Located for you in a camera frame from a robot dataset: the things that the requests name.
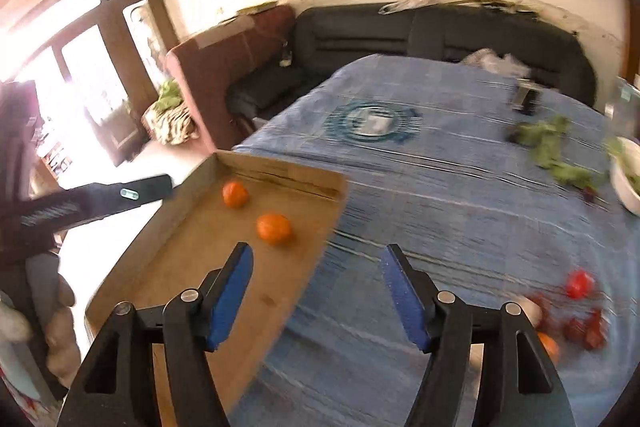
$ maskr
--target window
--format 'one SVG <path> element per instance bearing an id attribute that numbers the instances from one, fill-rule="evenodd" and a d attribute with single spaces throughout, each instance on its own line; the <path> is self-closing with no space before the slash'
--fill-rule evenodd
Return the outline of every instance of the window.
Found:
<path id="1" fill-rule="evenodd" d="M 162 42 L 149 1 L 142 0 L 127 6 L 122 14 L 146 73 L 156 89 L 159 90 L 162 83 L 170 78 L 170 75 L 164 66 L 166 46 Z"/>
<path id="2" fill-rule="evenodd" d="M 98 26 L 92 26 L 63 46 L 62 56 L 95 123 L 101 124 L 126 102 L 127 93 Z"/>
<path id="3" fill-rule="evenodd" d="M 99 4 L 100 0 L 60 0 L 27 25 L 9 32 L 1 43 L 0 78 L 8 78 L 53 35 Z"/>

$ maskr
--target blue gripper pad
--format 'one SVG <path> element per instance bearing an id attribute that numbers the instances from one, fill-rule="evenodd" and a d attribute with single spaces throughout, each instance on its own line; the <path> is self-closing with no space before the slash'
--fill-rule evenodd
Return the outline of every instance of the blue gripper pad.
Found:
<path id="1" fill-rule="evenodd" d="M 382 252 L 380 269 L 391 291 L 406 336 L 421 351 L 426 351 L 431 339 L 424 329 L 424 306 L 390 247 L 386 247 Z"/>
<path id="2" fill-rule="evenodd" d="M 228 339 L 253 272 L 254 251 L 249 245 L 244 245 L 236 267 L 211 310 L 211 328 L 207 335 L 207 348 L 211 351 Z"/>

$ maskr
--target cushion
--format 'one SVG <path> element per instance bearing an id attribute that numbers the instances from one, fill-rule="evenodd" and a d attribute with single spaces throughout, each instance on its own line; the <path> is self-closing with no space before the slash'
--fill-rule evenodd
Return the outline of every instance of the cushion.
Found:
<path id="1" fill-rule="evenodd" d="M 304 84 L 296 87 L 296 89 L 289 91 L 284 97 L 276 101 L 276 103 L 274 103 L 270 107 L 259 110 L 257 116 L 259 118 L 262 118 L 263 120 L 271 120 L 271 118 L 276 116 L 281 111 L 284 111 L 287 107 L 289 107 L 289 105 L 294 103 L 301 96 L 305 96 L 311 90 L 322 84 L 324 80 L 324 78 L 321 78 L 319 76 L 312 76 L 308 78 Z"/>
<path id="2" fill-rule="evenodd" d="M 260 110 L 275 104 L 295 87 L 308 80 L 305 71 L 277 62 L 256 70 L 233 83 L 226 92 L 226 107 L 232 114 L 242 114 L 249 120 Z"/>

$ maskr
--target tomato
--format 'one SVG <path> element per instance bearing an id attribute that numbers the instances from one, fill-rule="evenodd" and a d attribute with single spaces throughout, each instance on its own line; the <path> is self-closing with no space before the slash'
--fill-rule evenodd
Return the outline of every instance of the tomato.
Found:
<path id="1" fill-rule="evenodd" d="M 566 281 L 566 294 L 571 299 L 584 299 L 593 290 L 593 275 L 585 270 L 575 270 Z"/>

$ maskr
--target white bowl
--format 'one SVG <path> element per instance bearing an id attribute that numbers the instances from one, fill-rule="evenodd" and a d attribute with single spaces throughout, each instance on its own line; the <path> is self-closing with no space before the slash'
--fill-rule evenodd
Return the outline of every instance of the white bowl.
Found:
<path id="1" fill-rule="evenodd" d="M 627 161 L 635 174 L 640 174 L 640 145 L 626 139 L 619 138 L 625 148 Z M 626 179 L 625 173 L 616 158 L 611 159 L 611 185 L 615 189 L 620 201 L 629 212 L 640 216 L 640 196 L 633 190 L 631 183 Z"/>

